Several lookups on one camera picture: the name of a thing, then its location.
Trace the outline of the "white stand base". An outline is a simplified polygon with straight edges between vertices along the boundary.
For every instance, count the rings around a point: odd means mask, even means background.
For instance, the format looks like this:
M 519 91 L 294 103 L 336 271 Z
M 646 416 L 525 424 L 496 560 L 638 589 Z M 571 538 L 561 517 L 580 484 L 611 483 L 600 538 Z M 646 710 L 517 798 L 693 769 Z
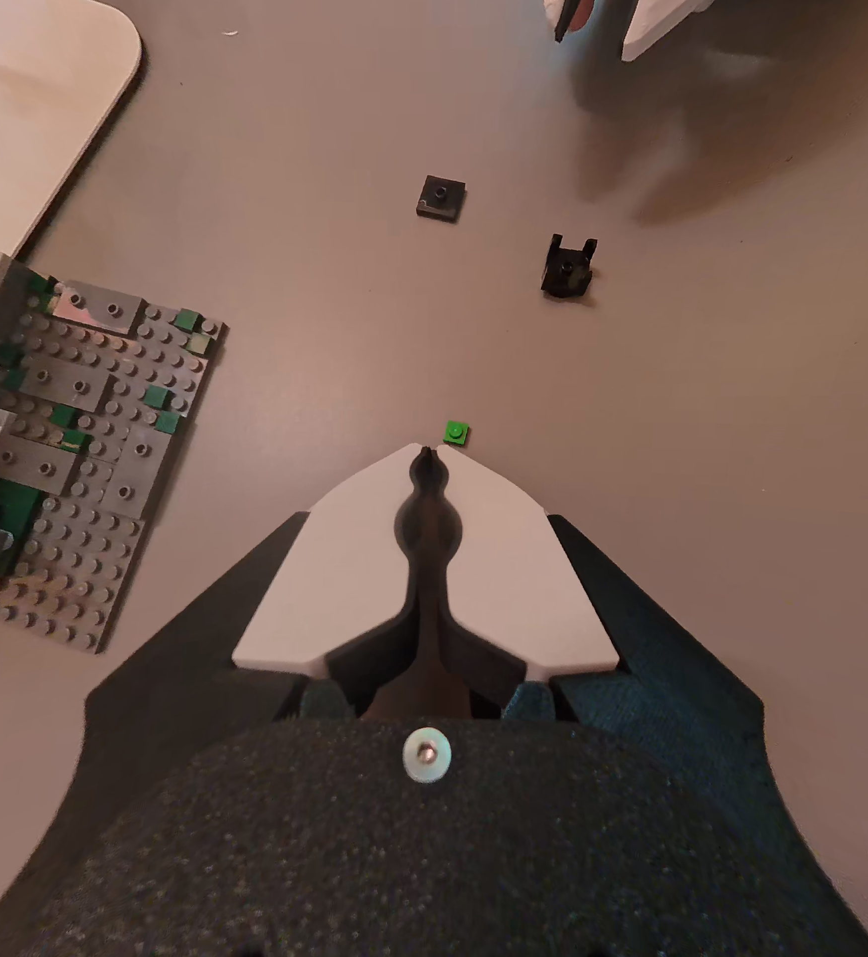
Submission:
M 142 49 L 114 6 L 0 1 L 0 253 L 18 253 L 50 209 Z

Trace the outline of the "dark grey square brick plate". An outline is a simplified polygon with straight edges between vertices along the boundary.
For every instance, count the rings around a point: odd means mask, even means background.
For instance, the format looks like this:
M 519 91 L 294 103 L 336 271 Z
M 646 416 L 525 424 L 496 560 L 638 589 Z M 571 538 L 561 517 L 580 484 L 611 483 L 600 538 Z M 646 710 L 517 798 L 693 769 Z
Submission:
M 446 223 L 457 223 L 464 207 L 464 182 L 427 175 L 416 203 L 416 214 Z

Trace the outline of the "grey toy brick cliff model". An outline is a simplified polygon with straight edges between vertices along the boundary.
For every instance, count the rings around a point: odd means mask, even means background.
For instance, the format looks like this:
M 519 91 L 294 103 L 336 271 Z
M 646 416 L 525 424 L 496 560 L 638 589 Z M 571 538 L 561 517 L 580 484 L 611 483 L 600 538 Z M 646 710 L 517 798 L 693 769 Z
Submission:
M 226 332 L 0 253 L 0 621 L 105 650 Z

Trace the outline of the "grey desk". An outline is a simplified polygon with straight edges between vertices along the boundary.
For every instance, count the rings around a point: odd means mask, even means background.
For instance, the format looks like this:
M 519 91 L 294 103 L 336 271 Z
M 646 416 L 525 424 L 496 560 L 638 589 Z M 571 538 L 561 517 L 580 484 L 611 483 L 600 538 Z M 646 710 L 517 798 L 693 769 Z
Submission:
M 105 653 L 0 623 L 0 897 L 83 700 L 293 513 L 405 444 L 559 513 L 763 700 L 868 928 L 868 2 L 112 2 L 139 84 L 33 268 L 229 326 Z M 457 223 L 416 214 L 464 182 Z M 554 233 L 597 239 L 579 300 Z

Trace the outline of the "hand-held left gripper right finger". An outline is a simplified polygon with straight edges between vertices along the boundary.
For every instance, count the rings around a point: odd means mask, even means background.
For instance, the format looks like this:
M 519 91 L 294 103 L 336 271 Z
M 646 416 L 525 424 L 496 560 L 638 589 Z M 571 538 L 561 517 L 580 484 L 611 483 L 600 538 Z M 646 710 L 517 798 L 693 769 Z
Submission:
M 448 672 L 498 710 L 526 682 L 615 673 L 619 652 L 544 507 L 454 447 L 437 455 L 458 523 L 438 605 Z

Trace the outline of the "black clip toy brick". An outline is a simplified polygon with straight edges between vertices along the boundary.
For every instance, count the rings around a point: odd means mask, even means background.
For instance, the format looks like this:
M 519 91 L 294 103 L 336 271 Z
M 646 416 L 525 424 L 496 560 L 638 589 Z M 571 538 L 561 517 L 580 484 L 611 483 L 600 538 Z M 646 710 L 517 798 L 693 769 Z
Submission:
M 540 290 L 549 298 L 579 300 L 587 293 L 593 278 L 592 259 L 597 239 L 588 238 L 580 249 L 568 249 L 562 243 L 562 234 L 554 233 L 547 248 Z

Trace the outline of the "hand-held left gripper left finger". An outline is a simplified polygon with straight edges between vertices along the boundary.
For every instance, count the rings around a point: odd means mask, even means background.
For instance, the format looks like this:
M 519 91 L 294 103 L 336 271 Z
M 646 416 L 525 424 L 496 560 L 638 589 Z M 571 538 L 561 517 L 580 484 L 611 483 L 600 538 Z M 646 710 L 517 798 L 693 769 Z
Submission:
M 359 712 L 416 658 L 412 510 L 435 467 L 410 444 L 308 512 L 233 651 L 239 669 L 330 679 Z

